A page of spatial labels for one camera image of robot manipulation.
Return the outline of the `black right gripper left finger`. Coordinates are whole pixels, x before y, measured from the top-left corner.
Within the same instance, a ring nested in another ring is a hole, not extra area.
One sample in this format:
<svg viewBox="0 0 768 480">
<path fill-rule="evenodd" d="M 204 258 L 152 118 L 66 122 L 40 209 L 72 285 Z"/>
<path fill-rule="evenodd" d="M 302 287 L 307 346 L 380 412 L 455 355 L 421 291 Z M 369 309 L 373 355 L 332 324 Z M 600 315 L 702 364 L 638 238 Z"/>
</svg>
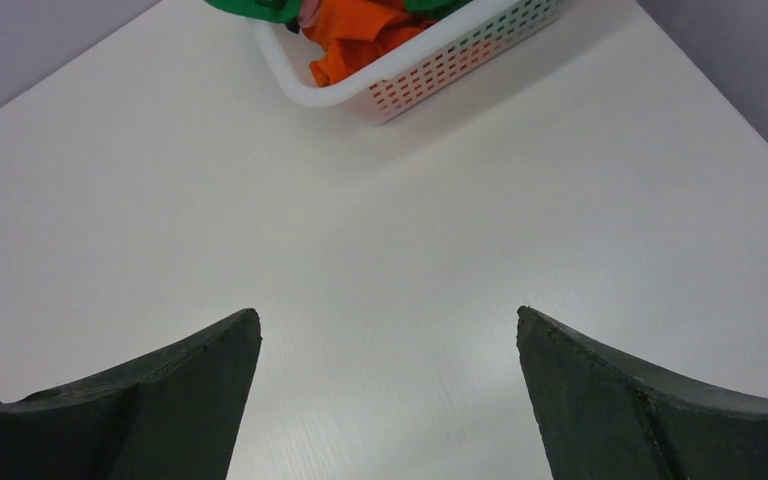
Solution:
<svg viewBox="0 0 768 480">
<path fill-rule="evenodd" d="M 0 479 L 223 479 L 262 342 L 256 311 L 0 402 Z"/>
</svg>

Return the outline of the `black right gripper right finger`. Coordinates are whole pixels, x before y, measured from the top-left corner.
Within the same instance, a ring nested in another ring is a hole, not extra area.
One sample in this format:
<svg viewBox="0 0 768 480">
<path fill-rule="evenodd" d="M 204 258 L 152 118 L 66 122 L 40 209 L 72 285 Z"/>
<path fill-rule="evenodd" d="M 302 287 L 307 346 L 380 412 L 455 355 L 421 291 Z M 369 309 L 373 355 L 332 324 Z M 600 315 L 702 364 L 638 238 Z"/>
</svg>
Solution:
<svg viewBox="0 0 768 480">
<path fill-rule="evenodd" d="M 701 382 L 518 310 L 517 348 L 556 479 L 768 479 L 768 399 Z"/>
</svg>

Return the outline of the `green t shirt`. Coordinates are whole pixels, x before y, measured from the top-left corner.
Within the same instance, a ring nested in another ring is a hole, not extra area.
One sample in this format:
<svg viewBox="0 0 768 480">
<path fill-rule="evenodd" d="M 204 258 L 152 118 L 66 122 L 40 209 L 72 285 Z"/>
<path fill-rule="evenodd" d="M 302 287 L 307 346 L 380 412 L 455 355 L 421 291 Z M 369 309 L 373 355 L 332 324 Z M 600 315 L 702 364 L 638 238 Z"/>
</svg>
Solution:
<svg viewBox="0 0 768 480">
<path fill-rule="evenodd" d="M 296 20 L 301 1 L 295 0 L 207 0 L 220 11 L 273 24 L 287 24 Z M 407 0 L 389 1 L 406 12 L 426 18 L 441 19 L 468 4 L 468 1 Z"/>
</svg>

